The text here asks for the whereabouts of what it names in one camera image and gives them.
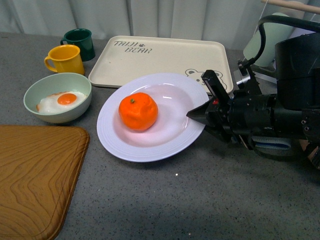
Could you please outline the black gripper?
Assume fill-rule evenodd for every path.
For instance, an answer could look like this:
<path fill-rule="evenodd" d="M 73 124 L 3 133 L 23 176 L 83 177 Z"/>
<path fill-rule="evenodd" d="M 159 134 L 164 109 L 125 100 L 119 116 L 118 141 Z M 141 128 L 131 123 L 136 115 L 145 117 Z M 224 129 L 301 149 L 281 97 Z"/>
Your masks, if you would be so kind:
<path fill-rule="evenodd" d="M 228 142 L 236 140 L 253 149 L 259 138 L 278 136 L 275 126 L 277 98 L 262 94 L 250 67 L 242 68 L 248 80 L 239 84 L 230 97 L 213 70 L 206 70 L 201 78 L 212 94 L 211 100 L 187 112 L 186 116 L 205 124 L 213 135 Z"/>

